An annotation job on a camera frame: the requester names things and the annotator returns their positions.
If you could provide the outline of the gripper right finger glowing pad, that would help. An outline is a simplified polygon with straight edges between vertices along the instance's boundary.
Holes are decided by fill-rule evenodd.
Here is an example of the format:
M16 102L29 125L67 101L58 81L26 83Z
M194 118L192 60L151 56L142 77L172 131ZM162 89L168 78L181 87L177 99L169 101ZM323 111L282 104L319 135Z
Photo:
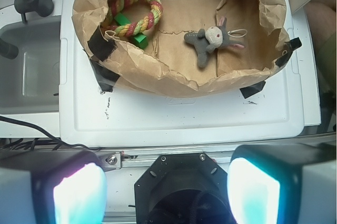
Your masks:
M227 193L238 223L336 223L336 145L240 145Z

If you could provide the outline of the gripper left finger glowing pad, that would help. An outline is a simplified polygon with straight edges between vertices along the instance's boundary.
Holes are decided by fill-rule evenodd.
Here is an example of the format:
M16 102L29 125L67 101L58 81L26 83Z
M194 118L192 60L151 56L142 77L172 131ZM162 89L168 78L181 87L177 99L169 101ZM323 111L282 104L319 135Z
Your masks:
M92 151L1 151L1 223L101 223L106 203Z

